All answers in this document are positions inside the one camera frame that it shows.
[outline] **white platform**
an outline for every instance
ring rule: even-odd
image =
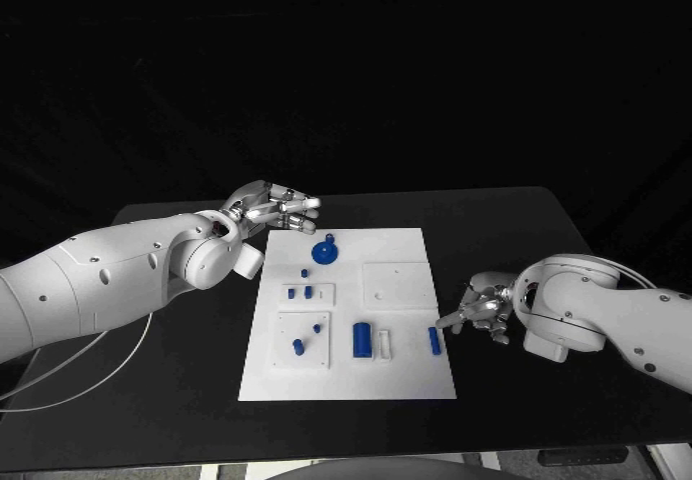
[[[328,233],[335,235],[339,258],[331,265],[319,265],[310,252]],[[308,279],[300,276],[303,268],[310,271]],[[326,307],[325,302],[312,306],[302,300],[297,308],[287,308],[286,285],[318,284],[335,285],[333,306]],[[367,292],[372,293],[372,301],[365,298]],[[322,335],[306,333],[312,320],[302,320],[305,325],[296,326],[308,335],[306,354],[290,360],[297,362],[296,368],[286,363],[283,368],[274,366],[279,349],[290,353],[293,348],[293,340],[286,335],[284,338],[276,335],[279,318],[284,313],[293,315],[296,312],[331,313],[329,368],[300,368],[303,357],[306,362],[316,358],[309,357],[310,342]],[[442,355],[433,355],[430,345],[427,329],[437,319],[437,298],[420,229],[319,230],[313,236],[271,231],[238,399],[455,399],[442,333]],[[374,360],[354,359],[357,322],[372,325]],[[378,361],[380,330],[390,332],[391,360],[385,362]]]

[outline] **blue object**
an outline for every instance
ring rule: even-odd
[[[313,247],[313,260],[320,265],[329,265],[339,256],[339,249],[335,245],[335,236],[328,233],[325,241]]]
[[[303,346],[303,341],[300,338],[293,341],[293,349],[296,350],[296,355],[299,357],[306,353],[306,347]]]
[[[371,324],[354,324],[354,357],[372,358]]]
[[[433,355],[440,355],[443,350],[440,348],[440,339],[437,338],[437,328],[429,328],[429,335],[430,335],[430,346],[433,347]]]

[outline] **floor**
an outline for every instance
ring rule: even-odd
[[[538,450],[499,452],[498,460],[505,472],[521,475],[531,480],[656,480],[645,458],[636,448],[630,449],[628,460],[615,465],[587,465],[581,467],[543,467],[537,461]],[[446,460],[468,464],[482,463],[481,454],[449,454]],[[264,480],[266,475],[282,472],[282,466],[254,464],[222,465],[217,480]],[[0,474],[0,480],[198,480],[202,467],[149,468],[132,470],[103,470],[84,472],[47,472],[25,474]]]

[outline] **robotic hand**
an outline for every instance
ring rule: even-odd
[[[253,279],[264,255],[243,241],[266,224],[313,234],[319,206],[318,198],[257,181],[220,210],[93,230],[0,270],[0,363],[129,324],[231,270]]]
[[[620,275],[643,289],[617,289]],[[459,311],[437,321],[460,333],[470,321],[499,343],[512,310],[527,327],[525,349],[564,362],[570,349],[603,350],[606,338],[630,365],[692,393],[692,297],[623,265],[589,255],[555,255],[522,274],[473,276]]]

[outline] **black curtain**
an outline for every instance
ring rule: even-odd
[[[543,185],[596,253],[692,291],[690,28],[545,13],[0,17],[0,257],[256,179],[315,195]]]

